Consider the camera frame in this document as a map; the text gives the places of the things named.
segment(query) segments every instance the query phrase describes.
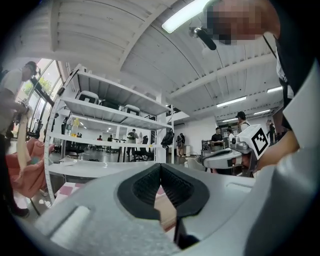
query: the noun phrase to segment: metal shelving unit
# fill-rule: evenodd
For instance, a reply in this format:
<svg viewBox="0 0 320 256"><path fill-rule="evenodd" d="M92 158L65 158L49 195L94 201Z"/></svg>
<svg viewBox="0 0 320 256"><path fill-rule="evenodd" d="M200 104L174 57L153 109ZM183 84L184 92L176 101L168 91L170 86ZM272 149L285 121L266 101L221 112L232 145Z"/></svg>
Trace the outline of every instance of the metal shelving unit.
<svg viewBox="0 0 320 256"><path fill-rule="evenodd" d="M49 160L49 145L50 138L57 138L63 141L73 141L83 144L93 144L100 146L115 146L115 147L139 147L139 148L162 148L159 142L155 145L150 144L129 144L91 140L86 138L72 137L68 135L51 132L55 114L66 105L70 110L70 115L77 115L87 118L91 122L106 122L115 126L128 126L133 128L140 128L145 130L162 130L171 128L174 130L173 106L171 108L162 105L160 102L149 98L137 91L127 88L119 83L110 81L108 79L86 73L81 71L82 67L77 66L75 70L70 73L70 76L65 81L63 87L58 92L58 97L50 113L48 121L45 145L44 145L44 167L45 178L48 187L48 192L52 203L55 200L54 192L51 185L50 173L59 175L69 175L77 177L98 178L114 173L118 173L132 167L151 165L154 161L149 162L92 162L78 160L75 165L64 166L61 163L51 163ZM133 105L138 107L141 112L158 116L171 111L171 124L161 123L155 120L133 115L127 112L116 110L113 108L85 102L72 97L64 96L66 88L72 84L72 79L79 83L80 91L90 91L99 96L100 99L112 100L117 102L120 106ZM171 154L171 162L174 163L174 154Z"/></svg>

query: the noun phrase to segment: black shirt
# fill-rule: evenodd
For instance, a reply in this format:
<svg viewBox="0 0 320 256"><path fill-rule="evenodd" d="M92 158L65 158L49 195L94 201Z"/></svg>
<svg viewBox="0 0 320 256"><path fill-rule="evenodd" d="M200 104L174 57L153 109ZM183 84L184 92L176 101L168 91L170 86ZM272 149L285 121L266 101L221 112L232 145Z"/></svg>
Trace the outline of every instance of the black shirt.
<svg viewBox="0 0 320 256"><path fill-rule="evenodd" d="M212 135L211 140L213 142L222 141L222 135L221 134L214 134L214 135ZM224 144L221 142L221 143L215 143L214 145L223 147Z"/></svg>
<svg viewBox="0 0 320 256"><path fill-rule="evenodd" d="M269 0L273 5L280 21L280 36L275 40L277 53L287 84L283 86L283 107L290 103L288 88L290 85L294 95L297 94L315 61L313 48L310 46L311 35L305 35L294 19L282 8L276 0ZM288 121L283 117L282 126L291 129Z"/></svg>
<svg viewBox="0 0 320 256"><path fill-rule="evenodd" d="M273 142L274 141L274 133L276 132L276 129L274 127L274 124L270 124L269 126L269 131L268 131L268 134L270 136L270 141Z"/></svg>
<svg viewBox="0 0 320 256"><path fill-rule="evenodd" d="M182 143L185 144L186 140L185 140L185 136L184 135L180 135L181 139L182 139Z"/></svg>

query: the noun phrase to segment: yellow object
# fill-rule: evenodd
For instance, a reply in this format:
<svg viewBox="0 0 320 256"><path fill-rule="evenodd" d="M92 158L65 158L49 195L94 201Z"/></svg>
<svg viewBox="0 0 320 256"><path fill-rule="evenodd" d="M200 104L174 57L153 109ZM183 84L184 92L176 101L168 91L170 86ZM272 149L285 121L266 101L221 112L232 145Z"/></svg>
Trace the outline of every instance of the yellow object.
<svg viewBox="0 0 320 256"><path fill-rule="evenodd" d="M76 126L76 127L79 126L79 118L76 118L76 119L73 121L73 126Z"/></svg>

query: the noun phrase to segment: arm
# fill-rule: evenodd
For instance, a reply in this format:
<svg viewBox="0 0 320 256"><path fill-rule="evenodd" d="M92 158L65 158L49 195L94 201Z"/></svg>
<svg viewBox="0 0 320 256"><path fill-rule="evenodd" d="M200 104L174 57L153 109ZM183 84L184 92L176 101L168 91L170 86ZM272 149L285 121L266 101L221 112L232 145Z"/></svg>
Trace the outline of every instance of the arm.
<svg viewBox="0 0 320 256"><path fill-rule="evenodd" d="M20 103L15 102L15 96L12 91L3 88L0 92L0 106L3 108L25 112L27 109Z"/></svg>
<svg viewBox="0 0 320 256"><path fill-rule="evenodd" d="M257 170L265 166L276 165L281 158L296 152L299 144L292 130L288 131L283 138L275 145L269 147L260 158Z"/></svg>

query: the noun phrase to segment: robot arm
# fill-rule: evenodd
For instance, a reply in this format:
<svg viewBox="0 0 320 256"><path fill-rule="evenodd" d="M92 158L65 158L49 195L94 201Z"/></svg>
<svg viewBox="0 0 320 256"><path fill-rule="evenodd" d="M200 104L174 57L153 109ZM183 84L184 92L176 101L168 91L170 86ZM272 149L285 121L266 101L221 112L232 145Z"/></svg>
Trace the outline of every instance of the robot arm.
<svg viewBox="0 0 320 256"><path fill-rule="evenodd" d="M242 164L242 156L250 156L250 165L243 173L248 175L254 171L258 160L269 147L269 142L260 124L251 125L232 138L230 148L214 152L202 159L207 168L229 169Z"/></svg>

